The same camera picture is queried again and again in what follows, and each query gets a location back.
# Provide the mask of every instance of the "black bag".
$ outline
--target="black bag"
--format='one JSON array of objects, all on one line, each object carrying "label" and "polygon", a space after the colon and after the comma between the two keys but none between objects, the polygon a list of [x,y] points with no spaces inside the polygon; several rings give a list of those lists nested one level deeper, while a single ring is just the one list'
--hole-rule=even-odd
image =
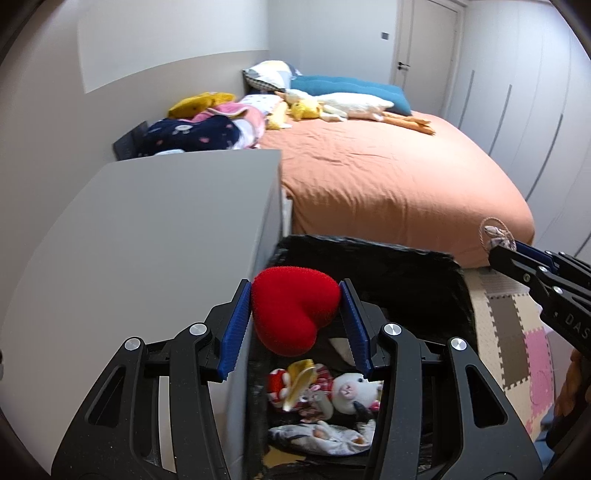
[{"label": "black bag", "polygon": [[[337,282],[350,278],[362,301],[378,305],[388,320],[404,326],[416,337],[446,343],[454,336],[468,341],[475,350],[476,331],[470,295],[462,269],[450,255],[398,245],[378,244],[354,238],[291,235],[276,247],[270,267],[296,266],[319,270]],[[337,374],[355,371],[343,362],[328,338],[345,337],[340,318],[319,332],[312,351],[302,358],[331,365]],[[249,480],[303,479],[318,477],[354,479],[363,475],[367,454],[345,458],[306,456],[306,460],[267,469],[263,457],[268,452],[269,419],[279,421],[267,400],[267,375],[274,368],[285,368],[299,358],[285,359],[265,348],[253,335],[248,360],[246,419],[246,470]],[[430,464],[432,433],[428,407],[430,381],[424,379],[423,435],[420,470]],[[297,422],[297,418],[285,421]]]}]

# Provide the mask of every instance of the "mattress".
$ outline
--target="mattress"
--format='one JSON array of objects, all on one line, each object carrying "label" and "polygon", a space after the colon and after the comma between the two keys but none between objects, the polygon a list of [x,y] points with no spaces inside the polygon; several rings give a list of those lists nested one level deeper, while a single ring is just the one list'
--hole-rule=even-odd
[{"label": "mattress", "polygon": [[485,217],[530,244],[532,214],[501,168],[450,123],[417,115],[436,135],[364,120],[268,131],[261,147],[282,150],[293,233],[448,252],[466,268],[488,263],[479,236]]}]

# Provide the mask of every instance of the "pillow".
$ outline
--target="pillow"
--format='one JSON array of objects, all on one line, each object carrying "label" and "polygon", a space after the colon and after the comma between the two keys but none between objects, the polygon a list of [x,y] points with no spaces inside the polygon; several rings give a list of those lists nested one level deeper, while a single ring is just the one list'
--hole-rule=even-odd
[{"label": "pillow", "polygon": [[295,77],[291,67],[281,60],[266,60],[254,67],[243,70],[247,84],[257,90],[284,92],[290,88]]},{"label": "pillow", "polygon": [[240,103],[258,108],[265,116],[269,115],[279,105],[281,98],[277,95],[246,95]]},{"label": "pillow", "polygon": [[349,118],[382,121],[382,112],[392,107],[392,102],[364,93],[330,93],[314,97],[318,102],[338,108]]},{"label": "pillow", "polygon": [[365,93],[374,95],[394,104],[387,109],[388,112],[411,116],[408,100],[404,92],[396,85],[384,85],[382,83],[366,82],[349,77],[327,77],[322,75],[297,76],[291,81],[293,89],[302,90],[311,95],[326,95],[328,93]]}]

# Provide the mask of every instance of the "white wall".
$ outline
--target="white wall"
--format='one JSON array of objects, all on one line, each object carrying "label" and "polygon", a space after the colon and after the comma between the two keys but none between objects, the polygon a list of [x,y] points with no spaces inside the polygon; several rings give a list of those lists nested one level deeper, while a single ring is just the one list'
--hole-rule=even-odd
[{"label": "white wall", "polygon": [[591,232],[591,60],[551,4],[473,0],[447,118],[466,107],[462,131],[487,152],[509,85],[491,156],[528,200],[535,245],[575,254]]},{"label": "white wall", "polygon": [[85,91],[173,61],[266,50],[266,0],[93,1],[78,28]]},{"label": "white wall", "polygon": [[[269,50],[304,75],[390,83],[397,0],[268,0]],[[388,40],[381,33],[390,34]]]},{"label": "white wall", "polygon": [[[183,97],[243,92],[241,68],[267,57],[267,4],[225,3],[236,8],[213,14],[210,0],[46,0],[25,26],[0,65],[0,324],[33,250],[114,160],[115,140]],[[179,44],[179,35],[187,41]]]}]

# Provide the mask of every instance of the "wardrobe door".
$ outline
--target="wardrobe door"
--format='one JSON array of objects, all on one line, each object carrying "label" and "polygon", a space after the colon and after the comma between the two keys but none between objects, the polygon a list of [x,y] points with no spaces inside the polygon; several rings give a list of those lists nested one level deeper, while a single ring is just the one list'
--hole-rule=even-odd
[{"label": "wardrobe door", "polygon": [[542,56],[535,101],[507,173],[526,199],[552,148],[569,85],[571,30],[552,5],[540,4]]},{"label": "wardrobe door", "polygon": [[514,45],[506,45],[506,48],[515,49],[517,60],[510,98],[491,157],[505,172],[509,172],[532,117],[540,79],[545,10],[548,6],[536,2],[510,2],[504,8],[518,19],[517,41]]},{"label": "wardrobe door", "polygon": [[536,246],[575,254],[591,232],[591,60],[574,34],[570,39],[562,126],[528,203]]},{"label": "wardrobe door", "polygon": [[476,62],[483,48],[476,17],[478,17],[477,9],[472,8],[472,6],[466,8],[456,82],[445,116],[448,122],[460,129],[464,118],[465,107],[472,95],[472,86],[476,74]]},{"label": "wardrobe door", "polygon": [[469,8],[478,14],[474,19],[480,30],[481,51],[461,130],[490,153],[515,73],[518,4],[511,0],[478,1]]}]

